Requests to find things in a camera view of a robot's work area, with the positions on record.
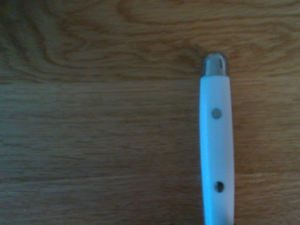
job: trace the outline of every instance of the white knife handle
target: white knife handle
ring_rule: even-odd
[[[213,53],[200,79],[200,152],[205,225],[234,223],[234,157],[230,80]]]

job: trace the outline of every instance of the white plastic handle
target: white plastic handle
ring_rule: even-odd
[[[205,225],[233,225],[233,122],[226,75],[200,79],[200,152]]]

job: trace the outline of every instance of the wooden surface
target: wooden surface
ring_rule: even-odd
[[[1,0],[0,224],[202,224],[212,51],[230,62],[236,225],[300,224],[295,0]]]

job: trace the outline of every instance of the knife handle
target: knife handle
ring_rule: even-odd
[[[226,59],[205,58],[200,79],[200,155],[205,225],[234,223],[234,156]]]

